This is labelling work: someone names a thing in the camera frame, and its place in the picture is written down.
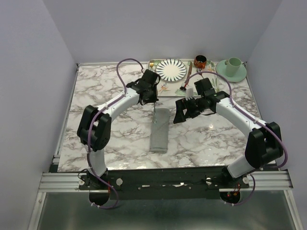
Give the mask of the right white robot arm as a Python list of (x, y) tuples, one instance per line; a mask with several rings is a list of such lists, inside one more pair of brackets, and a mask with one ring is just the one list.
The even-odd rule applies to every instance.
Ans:
[(219, 114), (231, 122), (246, 137), (245, 153), (238, 160), (222, 169), (219, 179), (223, 186), (230, 188), (242, 175), (283, 156), (281, 131), (275, 122), (266, 123), (238, 106), (232, 96), (224, 91), (216, 92), (208, 78), (194, 83), (199, 98), (187, 92), (185, 98), (176, 101), (174, 124), (188, 118), (196, 118), (205, 110)]

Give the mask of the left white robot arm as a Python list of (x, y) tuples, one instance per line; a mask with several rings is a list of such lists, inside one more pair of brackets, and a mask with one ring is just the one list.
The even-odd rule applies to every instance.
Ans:
[(87, 147), (88, 171), (92, 175), (90, 184), (95, 189), (102, 189), (105, 185), (111, 187), (104, 176), (107, 172), (104, 148), (111, 137), (112, 122), (134, 105), (157, 102), (160, 79), (157, 73), (146, 69), (139, 79), (123, 84), (124, 90), (115, 98), (98, 107), (89, 105), (84, 109), (77, 136)]

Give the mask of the grey cloth napkin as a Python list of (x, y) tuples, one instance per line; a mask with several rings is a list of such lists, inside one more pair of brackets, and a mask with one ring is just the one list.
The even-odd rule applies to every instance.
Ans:
[(150, 152), (166, 153), (168, 150), (168, 133), (170, 111), (167, 108), (156, 108), (157, 122), (151, 125)]

